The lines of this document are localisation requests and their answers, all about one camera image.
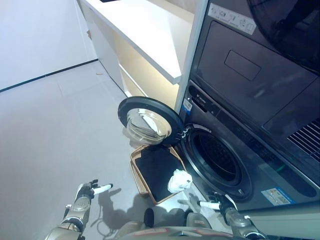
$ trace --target sticker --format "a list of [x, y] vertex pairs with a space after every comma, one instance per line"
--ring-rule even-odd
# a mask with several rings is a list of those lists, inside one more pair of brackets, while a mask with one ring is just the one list
[[183, 104], [182, 104], [182, 108], [187, 114], [190, 114], [191, 109], [192, 109], [192, 104], [187, 99], [184, 99]]
[[261, 193], [272, 203], [274, 206], [295, 204], [293, 201], [280, 187], [271, 188], [268, 190], [261, 191]]
[[135, 236], [144, 236], [144, 235], [155, 235], [155, 234], [163, 234], [168, 232], [166, 228], [151, 228], [148, 230], [137, 231]]
[[194, 220], [194, 223], [195, 223], [195, 224], [205, 225], [205, 222], [204, 222], [204, 221], [201, 221], [201, 220]]
[[241, 15], [224, 7], [211, 3], [208, 16], [217, 19], [229, 26], [252, 35], [257, 27], [255, 21], [247, 16]]

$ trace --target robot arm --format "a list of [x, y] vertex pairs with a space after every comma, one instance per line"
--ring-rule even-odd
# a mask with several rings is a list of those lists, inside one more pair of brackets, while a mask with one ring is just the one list
[[112, 184], [98, 186], [97, 179], [81, 184], [74, 204], [66, 206], [62, 222], [51, 230], [45, 240], [84, 240], [82, 233], [89, 220], [91, 200], [112, 187]]
[[235, 202], [228, 195], [221, 195], [215, 192], [213, 201], [198, 201], [198, 205], [219, 210], [224, 222], [231, 227], [235, 237], [248, 239], [267, 238], [255, 227], [250, 219], [238, 212]]

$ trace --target white countertop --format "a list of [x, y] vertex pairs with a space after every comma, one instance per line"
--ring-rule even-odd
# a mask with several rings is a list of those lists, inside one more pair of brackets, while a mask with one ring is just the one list
[[172, 84], [180, 81], [192, 22], [148, 0], [82, 1]]

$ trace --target door glass window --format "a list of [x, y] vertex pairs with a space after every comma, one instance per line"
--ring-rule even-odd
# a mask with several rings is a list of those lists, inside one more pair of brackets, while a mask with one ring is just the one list
[[285, 57], [319, 74], [319, 0], [248, 0], [260, 31]]
[[156, 112], [133, 108], [127, 113], [127, 132], [143, 144], [160, 144], [172, 133], [172, 128], [167, 120]]

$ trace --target brown basket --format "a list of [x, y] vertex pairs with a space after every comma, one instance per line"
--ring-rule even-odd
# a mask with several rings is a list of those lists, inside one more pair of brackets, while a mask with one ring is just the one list
[[[130, 157], [131, 157], [130, 167], [131, 167], [131, 170], [132, 170], [132, 174], [133, 174], [133, 178], [135, 180], [136, 186], [137, 186], [137, 188], [139, 190], [139, 193], [141, 195], [143, 195], [143, 196], [149, 194], [152, 202], [155, 205], [158, 205], [158, 204], [162, 203], [163, 201], [165, 201], [165, 200], [171, 198], [172, 196], [176, 195], [176, 193], [173, 193], [173, 194], [167, 196], [166, 198], [164, 198], [164, 199], [162, 199], [160, 201], [156, 201], [154, 196], [152, 195], [152, 192], [150, 191], [150, 188], [148, 187], [147, 182], [145, 181], [145, 179], [142, 176], [138, 166], [136, 165], [136, 159], [141, 157], [141, 151], [143, 149], [147, 148], [148, 146], [149, 145], [142, 145], [139, 148], [137, 148], [133, 153], [131, 153], [131, 155], [130, 155]], [[181, 162], [181, 165], [182, 165], [183, 169], [185, 171], [187, 171], [183, 161], [181, 160], [181, 158], [179, 157], [179, 155], [177, 154], [175, 149], [173, 147], [169, 147], [169, 149], [170, 149], [170, 153], [172, 155], [174, 155]]]

